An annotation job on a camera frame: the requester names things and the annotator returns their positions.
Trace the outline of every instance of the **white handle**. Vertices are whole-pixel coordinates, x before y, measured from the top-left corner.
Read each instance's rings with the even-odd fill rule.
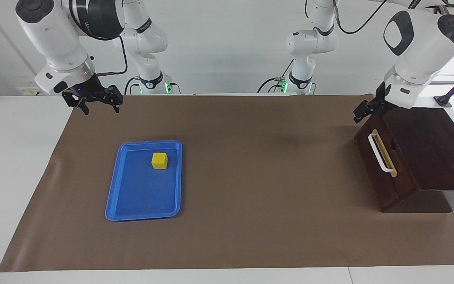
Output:
[[[376,159],[378,160],[378,163],[380,164],[381,169],[384,172],[387,173],[392,173],[393,169],[389,169],[388,167],[385,166],[383,158],[381,157],[380,151],[378,150],[378,147],[376,147],[376,142],[374,141],[374,137],[376,137],[376,133],[371,133],[367,139],[369,140],[369,143],[371,143],[372,150],[374,152],[374,155],[376,156]]]

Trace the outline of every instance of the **yellow cube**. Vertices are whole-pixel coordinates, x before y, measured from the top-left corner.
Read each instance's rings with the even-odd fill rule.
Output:
[[[153,153],[152,166],[156,170],[167,169],[167,154],[166,153]]]

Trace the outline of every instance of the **black clamp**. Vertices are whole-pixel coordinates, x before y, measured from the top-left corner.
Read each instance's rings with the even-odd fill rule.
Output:
[[[317,27],[315,27],[314,29],[322,36],[329,36],[334,31],[334,25],[332,25],[332,27],[328,31],[322,31]]]
[[[148,20],[146,20],[146,22],[139,28],[136,29],[136,32],[138,34],[142,34],[144,33],[147,29],[150,28],[150,26],[152,25],[152,19],[151,18],[148,18]]]
[[[62,93],[63,99],[70,108],[79,108],[89,114],[86,102],[102,102],[111,105],[116,113],[120,112],[120,105],[124,97],[115,85],[104,88],[97,76],[92,76],[88,81],[77,84]]]
[[[164,75],[162,74],[162,72],[160,72],[160,75],[153,80],[147,81],[143,78],[141,78],[139,80],[143,83],[143,85],[147,89],[155,89],[155,87],[157,87],[157,85],[159,85],[159,83],[161,83],[163,79],[164,79]]]
[[[311,76],[310,79],[307,79],[306,81],[302,81],[302,80],[299,80],[296,77],[294,77],[291,72],[288,77],[290,79],[290,82],[292,82],[292,84],[294,84],[295,86],[297,86],[297,88],[299,88],[301,90],[303,90],[307,86],[309,86],[309,84],[311,83],[311,79],[313,79],[313,76]]]
[[[355,110],[353,110],[353,114],[355,115],[353,120],[355,121],[355,123],[359,123],[366,116],[371,114],[383,116],[388,111],[398,107],[392,103],[385,101],[384,98],[390,92],[391,85],[389,85],[387,88],[385,86],[385,82],[381,83],[381,85],[376,89],[376,97],[373,100],[371,100],[370,102],[363,101],[359,104],[359,106],[357,106],[357,108],[355,108]]]

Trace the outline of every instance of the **drawer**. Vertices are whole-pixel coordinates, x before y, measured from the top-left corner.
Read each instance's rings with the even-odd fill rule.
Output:
[[[389,211],[394,202],[417,189],[397,141],[379,116],[372,116],[355,140],[383,211]],[[383,167],[393,172],[388,173]]]

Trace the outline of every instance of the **green led light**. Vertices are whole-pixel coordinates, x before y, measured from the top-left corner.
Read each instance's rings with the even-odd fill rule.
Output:
[[[172,93],[173,92],[173,88],[171,88],[171,85],[169,85],[169,83],[166,83],[166,92],[167,93]]]
[[[283,87],[281,88],[281,92],[287,92],[288,89],[288,83],[284,82]]]

